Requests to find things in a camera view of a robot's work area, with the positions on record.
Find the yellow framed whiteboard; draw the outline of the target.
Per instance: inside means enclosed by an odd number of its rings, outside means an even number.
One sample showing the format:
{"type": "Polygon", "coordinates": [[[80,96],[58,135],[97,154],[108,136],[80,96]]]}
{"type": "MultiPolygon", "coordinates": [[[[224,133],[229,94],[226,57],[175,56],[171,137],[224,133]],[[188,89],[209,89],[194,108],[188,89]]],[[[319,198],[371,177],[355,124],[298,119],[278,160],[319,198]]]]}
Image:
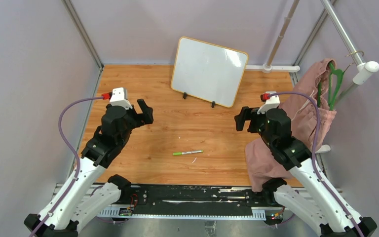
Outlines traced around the yellow framed whiteboard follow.
{"type": "Polygon", "coordinates": [[[171,88],[226,108],[234,105],[247,66],[247,53],[181,37],[171,88]]]}

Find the green capped white marker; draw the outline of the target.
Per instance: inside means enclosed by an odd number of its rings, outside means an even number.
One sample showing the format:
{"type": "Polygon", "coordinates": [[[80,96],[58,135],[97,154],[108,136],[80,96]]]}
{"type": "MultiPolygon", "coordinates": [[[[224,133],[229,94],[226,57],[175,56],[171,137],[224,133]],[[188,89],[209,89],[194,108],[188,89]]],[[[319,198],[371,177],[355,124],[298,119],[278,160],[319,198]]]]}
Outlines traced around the green capped white marker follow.
{"type": "Polygon", "coordinates": [[[203,150],[187,151],[187,152],[175,152],[172,154],[172,156],[191,155],[191,154],[198,154],[198,153],[203,153],[203,150]]]}

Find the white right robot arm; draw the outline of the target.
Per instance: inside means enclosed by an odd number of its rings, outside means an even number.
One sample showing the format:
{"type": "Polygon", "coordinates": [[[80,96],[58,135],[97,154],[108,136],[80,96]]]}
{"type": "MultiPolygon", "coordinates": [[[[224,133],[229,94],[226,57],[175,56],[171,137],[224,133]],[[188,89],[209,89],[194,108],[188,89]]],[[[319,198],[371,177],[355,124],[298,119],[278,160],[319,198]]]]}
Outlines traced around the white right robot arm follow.
{"type": "Polygon", "coordinates": [[[261,136],[273,160],[300,181],[314,201],[299,195],[282,178],[271,178],[263,184],[266,205],[288,208],[319,237],[370,237],[374,233],[377,224],[373,218],[362,217],[343,199],[312,160],[309,148],[292,136],[291,120],[283,109],[261,114],[259,108],[242,107],[234,119],[237,131],[250,121],[247,131],[261,136]]]}

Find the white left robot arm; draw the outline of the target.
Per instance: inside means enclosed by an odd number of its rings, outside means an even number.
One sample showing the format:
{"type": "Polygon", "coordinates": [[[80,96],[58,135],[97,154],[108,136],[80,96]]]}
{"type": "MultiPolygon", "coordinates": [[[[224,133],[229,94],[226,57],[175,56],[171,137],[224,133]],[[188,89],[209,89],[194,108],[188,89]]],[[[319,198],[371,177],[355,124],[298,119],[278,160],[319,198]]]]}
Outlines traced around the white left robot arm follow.
{"type": "Polygon", "coordinates": [[[101,118],[101,125],[86,143],[76,167],[61,190],[38,214],[24,220],[32,237],[76,237],[80,231],[110,204],[118,202],[130,207],[138,203],[131,182],[114,175],[86,200],[90,186],[106,171],[127,144],[132,130],[153,123],[153,109],[144,99],[137,101],[141,113],[111,101],[101,118]]]}

